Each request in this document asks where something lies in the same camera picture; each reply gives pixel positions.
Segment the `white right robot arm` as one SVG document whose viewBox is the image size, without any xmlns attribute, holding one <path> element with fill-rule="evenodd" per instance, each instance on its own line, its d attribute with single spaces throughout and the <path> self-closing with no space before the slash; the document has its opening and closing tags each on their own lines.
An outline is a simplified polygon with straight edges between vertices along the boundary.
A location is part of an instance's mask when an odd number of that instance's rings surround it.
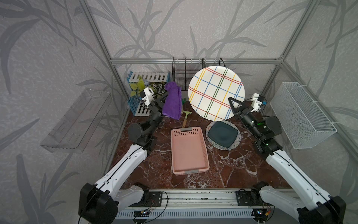
<svg viewBox="0 0 358 224">
<path fill-rule="evenodd" d="M 261 200 L 287 213 L 300 224 L 342 224 L 345 201 L 339 196 L 331 196 L 312 181 L 274 139 L 282 133 L 279 119 L 267 116 L 258 121 L 252 114 L 255 111 L 252 106 L 248 107 L 233 97 L 228 100 L 234 115 L 256 138 L 253 143 L 256 153 L 286 180 L 299 197 L 290 197 L 262 182 L 253 186 Z"/>
</svg>

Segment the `purple cloth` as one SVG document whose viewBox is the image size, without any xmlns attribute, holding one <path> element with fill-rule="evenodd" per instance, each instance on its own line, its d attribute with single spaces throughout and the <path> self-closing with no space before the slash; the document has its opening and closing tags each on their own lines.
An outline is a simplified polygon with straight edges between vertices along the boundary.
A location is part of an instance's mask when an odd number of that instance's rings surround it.
<svg viewBox="0 0 358 224">
<path fill-rule="evenodd" d="M 169 82 L 165 85 L 168 96 L 165 100 L 162 114 L 179 120 L 182 112 L 182 94 L 181 87 L 175 82 Z"/>
</svg>

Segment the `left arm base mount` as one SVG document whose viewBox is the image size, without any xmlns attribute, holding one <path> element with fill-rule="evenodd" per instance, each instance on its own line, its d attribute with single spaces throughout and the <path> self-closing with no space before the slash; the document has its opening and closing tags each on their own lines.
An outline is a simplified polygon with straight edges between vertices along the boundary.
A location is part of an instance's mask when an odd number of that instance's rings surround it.
<svg viewBox="0 0 358 224">
<path fill-rule="evenodd" d="M 138 203 L 134 203 L 131 207 L 161 207 L 163 199 L 163 191 L 151 191 L 149 187 L 135 183 L 134 186 L 140 187 L 144 193 L 142 199 Z"/>
</svg>

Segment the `plaid striped white plate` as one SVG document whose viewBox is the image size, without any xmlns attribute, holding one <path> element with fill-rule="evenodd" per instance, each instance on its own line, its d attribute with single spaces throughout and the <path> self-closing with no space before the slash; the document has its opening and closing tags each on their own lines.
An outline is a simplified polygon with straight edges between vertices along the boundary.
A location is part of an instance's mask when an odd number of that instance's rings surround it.
<svg viewBox="0 0 358 224">
<path fill-rule="evenodd" d="M 222 121 L 234 116 L 228 99 L 243 102 L 246 94 L 242 80 L 234 71 L 223 66 L 209 66 L 191 78 L 188 97 L 198 115 Z"/>
</svg>

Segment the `colourful squiggle round plate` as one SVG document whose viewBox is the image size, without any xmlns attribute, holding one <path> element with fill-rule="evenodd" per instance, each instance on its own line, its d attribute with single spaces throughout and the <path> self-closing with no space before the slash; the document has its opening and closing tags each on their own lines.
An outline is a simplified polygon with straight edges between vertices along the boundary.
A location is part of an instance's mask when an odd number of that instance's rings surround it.
<svg viewBox="0 0 358 224">
<path fill-rule="evenodd" d="M 206 128 L 209 143 L 223 151 L 237 148 L 241 142 L 241 133 L 236 125 L 229 121 L 213 121 Z"/>
</svg>

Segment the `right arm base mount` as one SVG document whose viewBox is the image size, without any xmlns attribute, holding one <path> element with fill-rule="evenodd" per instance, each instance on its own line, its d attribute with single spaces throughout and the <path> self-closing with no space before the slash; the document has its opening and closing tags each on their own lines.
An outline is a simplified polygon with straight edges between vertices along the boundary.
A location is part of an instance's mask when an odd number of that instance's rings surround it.
<svg viewBox="0 0 358 224">
<path fill-rule="evenodd" d="M 266 202 L 260 196 L 260 190 L 268 186 L 266 182 L 259 182 L 253 185 L 249 190 L 239 189 L 235 192 L 238 206 L 264 206 Z"/>
</svg>

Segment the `dark green square plate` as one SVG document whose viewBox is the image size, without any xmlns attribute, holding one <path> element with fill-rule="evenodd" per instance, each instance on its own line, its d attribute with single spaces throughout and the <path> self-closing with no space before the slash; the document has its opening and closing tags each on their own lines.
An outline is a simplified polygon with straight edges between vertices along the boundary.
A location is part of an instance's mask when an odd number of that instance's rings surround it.
<svg viewBox="0 0 358 224">
<path fill-rule="evenodd" d="M 231 147 L 238 136 L 238 130 L 222 121 L 215 122 L 208 132 L 208 137 L 222 147 Z"/>
</svg>

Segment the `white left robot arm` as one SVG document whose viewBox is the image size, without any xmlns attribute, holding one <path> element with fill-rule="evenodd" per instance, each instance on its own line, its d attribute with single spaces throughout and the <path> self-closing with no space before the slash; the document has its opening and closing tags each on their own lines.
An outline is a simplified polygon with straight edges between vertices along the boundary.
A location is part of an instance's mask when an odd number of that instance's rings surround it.
<svg viewBox="0 0 358 224">
<path fill-rule="evenodd" d="M 120 188 L 136 167 L 144 161 L 156 145 L 154 133 L 163 119 L 163 107 L 168 94 L 146 100 L 150 115 L 145 122 L 128 127 L 132 144 L 122 159 L 95 184 L 85 184 L 80 191 L 78 214 L 91 224 L 111 224 L 118 212 L 143 201 L 145 190 L 133 185 Z"/>
</svg>

